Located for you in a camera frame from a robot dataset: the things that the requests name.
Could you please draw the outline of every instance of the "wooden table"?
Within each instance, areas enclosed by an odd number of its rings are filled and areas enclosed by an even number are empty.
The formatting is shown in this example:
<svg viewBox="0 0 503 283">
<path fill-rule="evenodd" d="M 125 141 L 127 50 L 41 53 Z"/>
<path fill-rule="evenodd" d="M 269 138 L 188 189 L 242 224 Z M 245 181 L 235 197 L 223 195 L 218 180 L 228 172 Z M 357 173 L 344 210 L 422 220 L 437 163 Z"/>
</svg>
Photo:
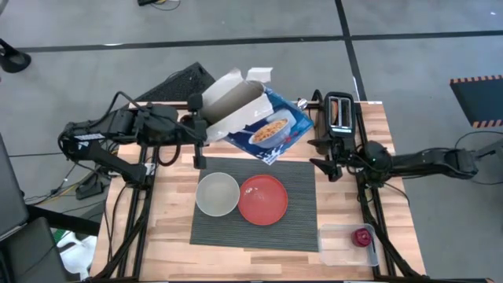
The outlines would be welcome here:
<svg viewBox="0 0 503 283">
<path fill-rule="evenodd" d="M 380 142 L 394 153 L 384 107 L 379 102 L 362 102 L 365 128 L 369 140 Z M 305 134 L 280 160 L 308 161 L 319 156 L 307 140 L 314 131 Z M 138 145 L 121 145 L 119 157 L 138 162 Z M 169 160 L 174 147 L 161 149 L 161 158 Z M 207 157 L 254 158 L 226 142 L 216 142 L 204 149 Z M 326 266 L 317 252 L 292 252 L 258 248 L 228 248 L 189 244 L 199 171 L 193 168 L 193 146 L 183 146 L 178 161 L 171 167 L 159 167 L 156 172 L 149 228 L 141 265 L 141 280 L 364 280 L 373 279 L 372 270 L 364 266 Z M 329 182 L 315 168 L 318 227 L 323 224 L 362 223 L 362 213 L 356 201 L 354 176 L 344 172 L 337 182 Z M 389 181 L 403 189 L 400 178 Z M 107 213 L 124 186 L 121 178 L 110 185 Z M 119 200 L 112 247 L 114 251 L 123 240 L 132 190 L 127 189 Z M 393 189 L 380 189 L 381 202 L 391 242 L 410 266 L 424 274 L 412 216 L 406 199 Z M 101 221 L 91 275 L 106 264 L 108 238 L 105 221 Z M 136 241 L 131 245 L 126 275 L 131 274 Z M 381 272 L 386 274 L 384 254 L 380 250 Z"/>
</svg>

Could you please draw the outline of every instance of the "cereal bowl image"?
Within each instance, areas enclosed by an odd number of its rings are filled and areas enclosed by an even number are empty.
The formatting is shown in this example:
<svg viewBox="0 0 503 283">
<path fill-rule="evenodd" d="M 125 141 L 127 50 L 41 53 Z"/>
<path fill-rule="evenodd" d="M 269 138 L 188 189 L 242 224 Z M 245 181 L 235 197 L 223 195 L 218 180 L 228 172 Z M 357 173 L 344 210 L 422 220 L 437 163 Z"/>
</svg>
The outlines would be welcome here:
<svg viewBox="0 0 503 283">
<path fill-rule="evenodd" d="M 257 130 L 248 140 L 250 145 L 263 149 L 272 149 L 280 145 L 290 135 L 291 127 L 288 119 L 279 119 L 266 124 Z"/>
</svg>

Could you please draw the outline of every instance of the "orange and black striped mat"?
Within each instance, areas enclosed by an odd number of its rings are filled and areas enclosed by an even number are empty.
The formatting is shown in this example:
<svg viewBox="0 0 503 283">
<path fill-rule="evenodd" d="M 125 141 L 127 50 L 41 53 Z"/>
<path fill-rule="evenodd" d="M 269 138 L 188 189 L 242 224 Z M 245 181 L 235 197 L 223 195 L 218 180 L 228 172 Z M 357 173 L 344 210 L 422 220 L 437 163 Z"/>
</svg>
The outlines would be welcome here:
<svg viewBox="0 0 503 283">
<path fill-rule="evenodd" d="M 450 88 L 473 127 L 503 126 L 503 76 L 451 79 Z"/>
</svg>

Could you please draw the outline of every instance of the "blue cereal box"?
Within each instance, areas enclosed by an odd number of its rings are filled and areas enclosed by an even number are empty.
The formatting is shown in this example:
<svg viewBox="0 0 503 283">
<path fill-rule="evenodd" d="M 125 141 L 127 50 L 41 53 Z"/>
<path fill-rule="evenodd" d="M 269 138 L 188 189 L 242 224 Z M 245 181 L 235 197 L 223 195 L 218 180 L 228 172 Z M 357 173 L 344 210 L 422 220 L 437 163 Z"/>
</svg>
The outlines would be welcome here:
<svg viewBox="0 0 503 283">
<path fill-rule="evenodd" d="M 251 68 L 246 79 L 234 69 L 203 93 L 207 143 L 220 139 L 272 164 L 313 126 L 296 105 L 263 83 L 272 68 Z"/>
</svg>

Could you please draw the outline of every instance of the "red object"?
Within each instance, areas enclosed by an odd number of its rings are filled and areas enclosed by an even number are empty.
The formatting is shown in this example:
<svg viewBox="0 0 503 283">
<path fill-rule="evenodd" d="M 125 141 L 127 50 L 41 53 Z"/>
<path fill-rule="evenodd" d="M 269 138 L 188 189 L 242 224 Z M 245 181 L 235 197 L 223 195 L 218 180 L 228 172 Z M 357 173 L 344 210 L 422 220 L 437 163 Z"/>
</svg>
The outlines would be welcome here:
<svg viewBox="0 0 503 283">
<path fill-rule="evenodd" d="M 372 236 L 366 228 L 360 228 L 351 234 L 351 240 L 357 247 L 366 247 L 372 243 Z"/>
<path fill-rule="evenodd" d="M 283 217 L 288 206 L 288 194 L 275 177 L 256 175 L 240 188 L 239 211 L 249 222 L 271 225 Z"/>
</svg>

